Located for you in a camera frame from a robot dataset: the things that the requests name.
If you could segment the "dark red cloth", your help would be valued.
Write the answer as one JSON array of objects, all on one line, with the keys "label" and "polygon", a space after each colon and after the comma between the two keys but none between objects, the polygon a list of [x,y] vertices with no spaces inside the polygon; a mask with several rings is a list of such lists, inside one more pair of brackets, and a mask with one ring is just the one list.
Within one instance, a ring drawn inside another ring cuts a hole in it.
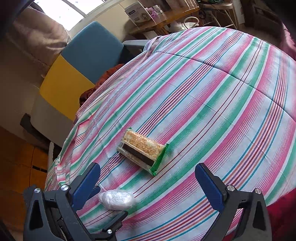
[{"label": "dark red cloth", "polygon": [[95,86],[89,90],[86,90],[79,97],[80,107],[86,102],[86,100],[110,77],[112,76],[118,69],[120,69],[124,64],[118,64],[109,70],[105,71],[102,76],[97,80]]}]

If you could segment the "white plastic ball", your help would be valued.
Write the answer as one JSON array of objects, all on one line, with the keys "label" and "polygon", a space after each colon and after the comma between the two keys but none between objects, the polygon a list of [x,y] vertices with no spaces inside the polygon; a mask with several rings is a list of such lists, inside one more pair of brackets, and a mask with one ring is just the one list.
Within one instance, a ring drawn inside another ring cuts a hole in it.
[{"label": "white plastic ball", "polygon": [[130,191],[121,189],[101,192],[98,198],[108,210],[128,210],[135,204],[134,195]]}]

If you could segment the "white carton on desk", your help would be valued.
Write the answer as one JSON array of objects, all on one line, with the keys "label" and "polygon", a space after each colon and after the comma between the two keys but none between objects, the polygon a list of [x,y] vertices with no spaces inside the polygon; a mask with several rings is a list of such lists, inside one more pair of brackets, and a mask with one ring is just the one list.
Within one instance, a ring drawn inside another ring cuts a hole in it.
[{"label": "white carton on desk", "polygon": [[126,7],[125,13],[129,16],[130,20],[137,26],[152,20],[151,15],[139,1]]}]

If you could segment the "striped pink green bedsheet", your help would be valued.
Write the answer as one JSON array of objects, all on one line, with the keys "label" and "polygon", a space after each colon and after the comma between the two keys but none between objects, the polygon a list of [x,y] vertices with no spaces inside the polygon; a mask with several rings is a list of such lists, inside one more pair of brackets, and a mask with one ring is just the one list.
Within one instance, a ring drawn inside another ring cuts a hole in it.
[{"label": "striped pink green bedsheet", "polygon": [[[156,176],[117,151],[128,128],[169,144]],[[272,204],[295,188],[295,61],[233,29],[156,37],[77,111],[45,188],[93,162],[102,190],[135,196],[119,240],[200,240],[218,214],[195,178],[200,162]]]}]

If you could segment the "orange wooden wardrobe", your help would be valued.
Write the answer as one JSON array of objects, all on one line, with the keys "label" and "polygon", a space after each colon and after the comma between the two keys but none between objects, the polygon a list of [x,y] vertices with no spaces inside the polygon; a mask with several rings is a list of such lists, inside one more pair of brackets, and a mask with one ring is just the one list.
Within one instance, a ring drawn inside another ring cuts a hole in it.
[{"label": "orange wooden wardrobe", "polygon": [[48,154],[1,128],[1,221],[15,240],[23,240],[26,207],[23,191],[45,187]]}]

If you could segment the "pink beige curtain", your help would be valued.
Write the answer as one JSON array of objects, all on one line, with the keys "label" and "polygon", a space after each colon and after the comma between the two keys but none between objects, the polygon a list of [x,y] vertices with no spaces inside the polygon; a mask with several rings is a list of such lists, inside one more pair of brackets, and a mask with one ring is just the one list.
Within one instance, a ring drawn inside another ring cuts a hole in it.
[{"label": "pink beige curtain", "polygon": [[31,6],[17,16],[6,37],[44,72],[71,41],[61,24]]}]

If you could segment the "green cracker packet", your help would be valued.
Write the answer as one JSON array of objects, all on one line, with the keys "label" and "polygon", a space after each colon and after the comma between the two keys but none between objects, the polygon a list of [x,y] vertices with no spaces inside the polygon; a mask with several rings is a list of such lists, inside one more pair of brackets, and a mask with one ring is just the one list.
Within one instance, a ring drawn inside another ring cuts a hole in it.
[{"label": "green cracker packet", "polygon": [[152,176],[156,176],[168,147],[169,144],[162,145],[128,128],[116,149]]}]

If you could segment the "wooden side desk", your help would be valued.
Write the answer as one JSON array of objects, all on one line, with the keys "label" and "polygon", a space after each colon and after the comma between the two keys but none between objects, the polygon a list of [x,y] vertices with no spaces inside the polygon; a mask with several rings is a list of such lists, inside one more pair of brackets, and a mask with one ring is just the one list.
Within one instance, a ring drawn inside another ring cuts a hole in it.
[{"label": "wooden side desk", "polygon": [[149,31],[155,31],[155,33],[158,35],[167,35],[169,32],[165,29],[166,25],[192,13],[196,13],[199,11],[199,9],[200,8],[197,6],[195,8],[180,8],[166,11],[156,16],[154,19],[145,22],[140,27],[133,28],[128,34],[134,37],[138,37],[140,34]]}]

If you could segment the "grey yellow blue headboard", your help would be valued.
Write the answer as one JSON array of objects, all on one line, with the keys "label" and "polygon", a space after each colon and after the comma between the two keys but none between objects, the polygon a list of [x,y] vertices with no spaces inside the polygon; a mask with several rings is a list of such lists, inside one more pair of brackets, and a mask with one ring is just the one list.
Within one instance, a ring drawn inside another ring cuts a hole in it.
[{"label": "grey yellow blue headboard", "polygon": [[62,146],[79,109],[79,97],[116,66],[124,45],[98,22],[81,30],[56,58],[31,112],[32,126]]}]

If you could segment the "red blanket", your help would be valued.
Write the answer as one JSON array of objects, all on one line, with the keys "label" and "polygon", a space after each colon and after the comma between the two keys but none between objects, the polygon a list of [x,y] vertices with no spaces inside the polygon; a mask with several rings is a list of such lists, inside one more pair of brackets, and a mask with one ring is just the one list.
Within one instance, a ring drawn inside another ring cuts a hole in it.
[{"label": "red blanket", "polygon": [[296,189],[267,206],[272,240],[296,241]]}]

